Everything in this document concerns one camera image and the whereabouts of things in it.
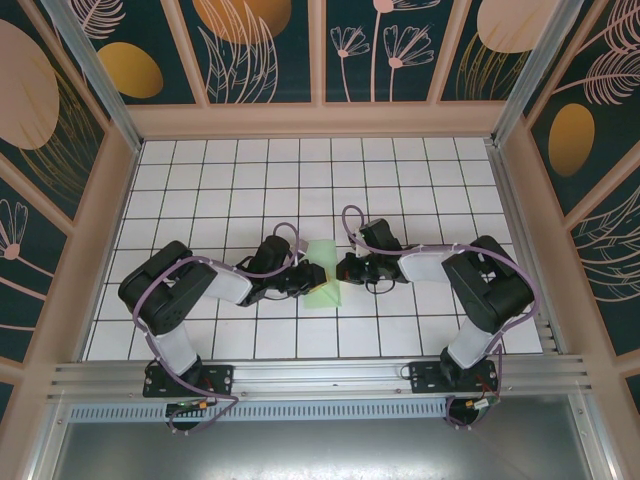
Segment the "cable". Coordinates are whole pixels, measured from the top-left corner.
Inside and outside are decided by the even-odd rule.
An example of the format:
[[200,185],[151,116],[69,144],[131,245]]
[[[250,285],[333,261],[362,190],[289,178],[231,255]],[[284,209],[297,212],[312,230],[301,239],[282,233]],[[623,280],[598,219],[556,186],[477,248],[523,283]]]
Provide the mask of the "cable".
[[[296,238],[295,251],[296,252],[299,251],[299,249],[300,249],[300,234],[298,233],[298,229],[296,227],[294,227],[292,224],[287,223],[287,222],[282,222],[282,223],[277,224],[275,226],[275,228],[273,229],[274,235],[275,235],[276,231],[282,226],[287,226],[287,227],[291,228],[291,230],[293,230],[295,238]],[[183,260],[180,260],[180,261],[174,263],[167,270],[165,270],[158,278],[156,278],[153,282],[151,282],[151,285],[149,285],[149,287],[143,292],[143,294],[138,299],[138,302],[136,303],[136,306],[133,309],[133,316],[132,316],[133,317],[133,323],[135,324],[135,326],[137,328],[139,328],[142,331],[142,333],[144,334],[144,338],[145,338],[145,340],[147,342],[147,345],[149,346],[149,349],[151,350],[151,352],[153,353],[153,355],[155,357],[155,360],[157,360],[157,362],[160,364],[160,366],[162,366],[162,368],[165,370],[165,372],[167,372],[169,374],[171,379],[175,383],[180,385],[181,387],[184,387],[189,391],[197,393],[198,396],[203,396],[204,398],[207,398],[207,399],[208,398],[213,398],[213,399],[217,399],[217,400],[229,400],[229,401],[231,401],[231,403],[229,405],[227,405],[225,408],[223,408],[220,412],[218,412],[210,420],[207,420],[206,422],[199,423],[198,425],[196,425],[191,430],[184,431],[183,432],[184,435],[189,435],[189,432],[196,433],[196,432],[202,431],[202,430],[210,427],[211,425],[213,425],[216,422],[216,420],[218,420],[220,417],[222,417],[224,414],[226,414],[229,410],[231,410],[240,400],[239,400],[238,397],[236,397],[234,395],[223,395],[223,394],[220,394],[220,393],[215,393],[215,392],[211,392],[211,391],[207,391],[207,390],[203,390],[203,389],[200,389],[198,387],[195,387],[195,386],[185,382],[184,380],[182,380],[178,374],[176,374],[173,370],[171,370],[171,368],[169,367],[167,362],[164,360],[164,358],[162,358],[162,354],[160,353],[160,351],[156,347],[156,344],[153,342],[153,340],[152,340],[153,335],[149,331],[149,328],[147,327],[147,325],[144,322],[142,322],[140,320],[140,310],[142,310],[142,306],[144,305],[144,302],[147,301],[147,299],[149,298],[149,296],[151,295],[153,290],[155,290],[155,288],[158,285],[160,285],[160,283],[162,283],[166,278],[168,278],[169,275],[171,275],[173,272],[175,272],[179,268],[183,267],[184,265],[187,265],[188,263],[192,263],[192,262],[205,263],[207,265],[215,266],[217,268],[221,268],[223,270],[228,270],[230,272],[235,272],[235,273],[238,273],[240,275],[243,275],[243,276],[249,277],[249,278],[269,278],[269,277],[278,275],[279,273],[281,273],[284,270],[286,270],[287,268],[289,268],[291,266],[291,264],[293,263],[293,261],[294,261],[294,256],[289,257],[284,262],[282,267],[274,270],[273,272],[269,272],[269,273],[248,273],[248,272],[240,270],[240,269],[238,269],[236,267],[230,267],[229,265],[227,265],[225,263],[219,262],[217,260],[213,260],[211,258],[200,257],[200,256],[188,257],[188,258],[185,258]],[[173,415],[169,419],[169,425],[171,427],[172,432],[175,434],[179,430],[176,429],[173,426],[173,418],[175,418],[175,415]]]
[[529,320],[530,318],[535,317],[538,312],[540,311],[540,291],[538,289],[538,286],[536,285],[536,283],[533,281],[533,279],[529,276],[529,274],[527,272],[525,272],[517,263],[515,263],[513,260],[500,255],[498,253],[492,252],[491,250],[487,250],[485,248],[480,248],[480,247],[474,247],[472,245],[462,245],[462,244],[450,244],[450,245],[419,245],[417,247],[411,248],[409,250],[402,250],[400,252],[398,251],[393,251],[393,250],[381,250],[379,248],[374,248],[374,247],[370,247],[369,245],[367,245],[366,243],[364,243],[363,241],[359,240],[356,235],[351,231],[351,229],[349,229],[349,226],[347,225],[347,212],[349,210],[355,210],[356,212],[358,212],[358,215],[360,216],[360,227],[364,226],[364,213],[363,211],[357,207],[356,205],[347,205],[346,207],[344,207],[342,209],[342,226],[344,227],[345,232],[347,233],[347,236],[349,237],[349,239],[355,243],[356,245],[365,248],[366,250],[369,250],[372,253],[377,253],[380,255],[391,255],[391,256],[395,256],[397,257],[398,255],[400,256],[404,256],[404,255],[412,255],[414,253],[421,253],[421,252],[455,252],[455,253],[462,253],[465,251],[469,251],[469,252],[475,252],[475,253],[480,253],[482,255],[486,255],[488,257],[494,258],[495,260],[498,260],[499,262],[504,263],[505,265],[511,267],[513,270],[515,270],[515,272],[520,275],[520,277],[522,277],[522,279],[527,283],[527,285],[529,286],[529,288],[531,289],[531,291],[533,292],[533,306],[531,307],[531,310],[526,313],[524,316],[510,321],[510,322],[505,322],[505,324],[500,328],[500,330],[498,330],[498,332],[496,332],[496,334],[494,335],[493,339],[491,340],[491,343],[489,343],[489,345],[487,346],[487,348],[485,349],[485,354],[489,354],[489,352],[491,352],[491,350],[493,349],[493,347],[495,346],[495,344],[502,338],[502,336],[505,334],[505,332],[507,332],[508,330],[510,330],[511,328],[515,327],[516,325],[520,325],[521,323],[526,322],[527,320]]

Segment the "floral illustration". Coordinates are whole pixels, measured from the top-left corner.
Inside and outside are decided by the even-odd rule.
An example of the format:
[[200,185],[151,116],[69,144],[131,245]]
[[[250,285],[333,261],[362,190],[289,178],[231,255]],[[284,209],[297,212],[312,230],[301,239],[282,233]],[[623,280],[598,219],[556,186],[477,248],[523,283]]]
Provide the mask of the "floral illustration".
[[347,57],[355,57],[368,53],[370,50],[369,44],[365,43],[365,35],[362,32],[362,27],[353,28],[348,27],[344,29],[344,33],[340,27],[331,29],[331,41],[333,46],[338,52],[340,57],[340,65],[342,67],[342,83],[344,85],[344,93],[347,96],[347,102],[351,102],[349,96],[349,87],[347,86],[347,75],[344,69],[344,59]]
[[423,65],[433,61],[433,50],[427,50],[431,45],[428,31],[429,27],[423,29],[407,27],[398,37],[397,25],[384,29],[384,47],[391,67],[390,102],[393,102],[393,80],[397,69]]
[[422,10],[424,8],[435,7],[440,0],[411,1],[411,0],[373,0],[373,6],[378,12],[376,15],[376,25],[373,31],[373,52],[371,54],[371,101],[376,101],[376,53],[378,46],[378,34],[380,32],[380,19],[383,14],[393,11]]
[[[20,245],[24,239],[28,218],[29,210],[22,203],[16,202],[15,207],[12,210],[6,199],[3,198],[0,200],[0,262],[19,261],[43,275],[53,277],[51,272],[34,265],[20,256]],[[0,277],[0,283],[17,290],[18,292],[24,293],[25,295],[37,298],[38,300],[44,301],[46,299],[46,295],[35,292],[30,288],[19,285],[4,277]],[[0,324],[0,328],[10,330],[34,330],[33,327],[16,327],[3,324]]]

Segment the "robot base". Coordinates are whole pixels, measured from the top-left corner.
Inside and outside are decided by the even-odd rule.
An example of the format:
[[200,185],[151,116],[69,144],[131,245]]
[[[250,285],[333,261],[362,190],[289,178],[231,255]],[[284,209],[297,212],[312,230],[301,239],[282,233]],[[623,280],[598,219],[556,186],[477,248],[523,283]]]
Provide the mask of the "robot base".
[[[232,365],[203,366],[196,386],[214,393],[230,395],[233,386],[233,368]],[[142,396],[145,398],[193,398],[201,395],[176,384],[161,366],[152,365],[145,369]]]

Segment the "white tile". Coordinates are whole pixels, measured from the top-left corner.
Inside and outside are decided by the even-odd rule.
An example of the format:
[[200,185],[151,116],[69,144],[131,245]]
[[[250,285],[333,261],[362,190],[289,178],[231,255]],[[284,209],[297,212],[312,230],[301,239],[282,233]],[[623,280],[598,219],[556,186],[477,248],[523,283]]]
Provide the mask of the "white tile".
[[232,164],[204,165],[200,188],[231,188],[233,168]]
[[295,320],[258,320],[257,335],[256,358],[295,358]]
[[118,250],[113,258],[113,266],[109,273],[109,282],[120,283],[125,277],[149,260],[149,250]]
[[404,218],[402,215],[387,215],[384,219],[389,224],[389,228],[391,229],[391,233],[394,237],[398,239],[401,245],[407,244],[407,235],[404,231]]
[[[336,215],[342,215],[342,209],[347,205],[355,205],[366,215],[367,194],[364,188],[334,188],[333,189],[333,211]],[[349,210],[348,215],[355,215],[354,211]]]
[[301,318],[298,320],[298,358],[337,357],[337,337],[335,318]]
[[300,237],[305,240],[333,239],[333,217],[300,217]]
[[429,162],[431,179],[436,186],[464,185],[460,162]]
[[125,220],[118,242],[119,249],[151,248],[158,220]]
[[422,354],[418,319],[415,316],[380,318],[378,323],[383,357],[409,357]]
[[266,162],[268,140],[238,140],[237,162]]
[[127,360],[133,339],[133,322],[98,322],[88,360]]
[[255,333],[255,320],[218,320],[213,358],[253,358]]
[[[333,217],[333,223],[335,224],[336,246],[349,247],[351,244],[349,243],[349,237],[347,236],[347,232],[344,230],[344,226],[342,225],[342,217],[339,215],[336,215],[335,217]],[[352,232],[355,231],[355,229],[359,224],[360,223],[356,221],[356,217],[347,218],[347,225],[349,226],[349,228],[351,228]]]
[[164,190],[167,186],[169,165],[141,165],[138,168],[134,190]]
[[362,161],[362,140],[359,138],[332,138],[331,159],[334,162]]
[[[280,295],[280,293],[270,292],[268,296]],[[298,311],[297,300],[287,298],[285,300],[260,300],[258,304],[258,318],[296,318]]]
[[184,322],[191,345],[200,358],[211,359],[213,351],[213,334],[216,329],[215,320],[189,320]]
[[437,215],[405,215],[407,244],[440,245],[440,223]]
[[507,353],[542,353],[540,337],[535,321],[530,318],[520,325],[507,330],[502,337]]
[[424,146],[427,149],[427,158],[429,160],[458,159],[453,138],[425,138]]
[[150,141],[144,143],[141,164],[169,164],[176,142],[173,140]]
[[375,318],[339,318],[338,349],[341,357],[378,357],[378,322]]
[[496,187],[467,187],[473,213],[502,213],[502,202]]
[[393,140],[390,138],[363,138],[365,160],[395,160]]
[[393,187],[398,185],[395,162],[365,162],[365,178],[368,187]]
[[206,140],[179,140],[173,154],[173,163],[202,163]]
[[264,190],[233,190],[232,217],[261,217],[264,213]]
[[234,163],[237,149],[237,140],[209,140],[204,163]]
[[257,305],[255,303],[249,307],[240,307],[233,303],[220,300],[220,305],[218,306],[218,319],[256,318],[256,312]]
[[230,218],[227,248],[258,248],[262,241],[262,218]]
[[154,218],[160,215],[164,192],[132,192],[126,218]]
[[226,231],[226,218],[196,218],[193,221],[189,247],[224,248]]
[[330,187],[331,163],[301,163],[300,164],[301,187]]
[[139,328],[136,328],[133,334],[133,343],[131,344],[129,360],[153,360],[153,353],[144,338],[142,330]]
[[264,214],[269,217],[298,215],[298,190],[268,189]]
[[192,218],[196,209],[197,190],[168,190],[162,202],[163,218]]
[[369,202],[369,214],[372,216],[402,214],[400,190],[397,188],[367,188],[367,198]]
[[328,162],[331,160],[331,140],[328,138],[303,138],[300,140],[301,162]]
[[456,137],[456,147],[460,160],[486,160],[487,147],[484,146],[482,138],[460,138]]
[[300,140],[272,139],[269,140],[270,162],[297,162],[300,153]]
[[303,188],[300,190],[300,215],[333,215],[330,188]]
[[131,320],[131,312],[118,297],[120,285],[107,285],[100,306],[99,320]]
[[[290,223],[294,227],[298,228],[298,217],[264,217],[262,222],[263,238],[266,238],[268,235],[272,235],[273,229],[279,223],[283,223],[283,222]],[[282,227],[278,228],[278,231],[276,233],[279,237],[282,237],[287,242],[289,242],[290,245],[293,245],[295,243],[296,239],[293,234],[293,231],[286,225],[283,225]]]
[[434,187],[438,213],[471,213],[464,187]]
[[334,162],[334,187],[364,187],[364,167],[362,163]]
[[[380,291],[385,291],[386,285],[380,285]],[[389,293],[376,296],[378,303],[378,315],[380,317],[390,315],[415,315],[416,303],[413,296],[413,287],[410,283],[396,283]]]
[[428,187],[431,185],[427,162],[398,162],[398,176],[403,187]]
[[91,349],[91,341],[93,340],[93,332],[96,329],[96,325],[98,322],[91,322],[91,327],[89,328],[89,335],[87,335],[87,339],[84,344],[84,350],[82,351],[82,360],[86,361],[87,356],[89,355],[89,350]]
[[362,285],[340,282],[340,317],[374,317],[376,315],[376,297]]
[[512,243],[504,215],[474,215],[478,235],[491,235],[498,243]]
[[231,190],[200,190],[196,217],[226,217],[229,215]]
[[202,165],[171,165],[167,190],[196,190]]
[[466,161],[460,162],[464,182],[467,185],[495,185],[493,171],[489,162]]
[[267,188],[298,186],[297,163],[270,163],[267,168]]
[[418,315],[453,315],[456,308],[449,283],[414,283]]
[[217,298],[208,297],[206,295],[201,296],[191,311],[187,313],[186,318],[192,319],[207,319],[213,320],[218,314],[218,302]]
[[185,245],[189,244],[191,236],[191,218],[163,218],[158,223],[154,248],[164,248],[168,243],[178,240]]
[[478,238],[471,215],[440,215],[444,243],[469,244]]
[[421,138],[394,138],[396,160],[426,160]]
[[436,202],[431,187],[402,187],[402,211],[406,214],[435,214]]
[[455,315],[420,317],[420,336],[425,355],[440,355],[458,334]]
[[224,263],[227,265],[238,265],[247,257],[253,257],[256,254],[256,248],[227,248],[224,251]]
[[238,164],[233,175],[233,188],[264,188],[266,175],[267,165],[264,163]]

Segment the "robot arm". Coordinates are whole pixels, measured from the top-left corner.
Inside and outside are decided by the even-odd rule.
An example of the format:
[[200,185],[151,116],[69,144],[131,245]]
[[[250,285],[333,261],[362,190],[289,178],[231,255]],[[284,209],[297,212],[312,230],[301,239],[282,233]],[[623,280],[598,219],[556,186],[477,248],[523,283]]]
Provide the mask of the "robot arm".
[[[255,256],[236,266],[249,274],[268,274],[282,267],[293,253],[289,243],[271,235],[260,245]],[[125,278],[118,296],[130,311],[149,286],[176,262],[193,256],[178,241],[169,243]],[[183,320],[201,296],[219,298],[239,306],[253,305],[274,289],[296,297],[327,282],[324,269],[307,260],[267,278],[247,276],[202,262],[185,264],[160,283],[142,305],[140,319],[149,329],[151,339],[169,368],[190,385],[200,386],[202,363],[191,345]]]
[[[533,291],[515,270],[488,255],[471,251],[402,255],[413,246],[402,248],[384,219],[364,225],[357,236],[368,246],[397,251],[398,255],[348,253],[338,265],[339,280],[366,285],[380,280],[451,282],[469,318],[440,356],[440,370],[452,386],[486,357],[487,348],[503,325],[534,300]],[[471,245],[511,260],[492,237],[482,236]]]

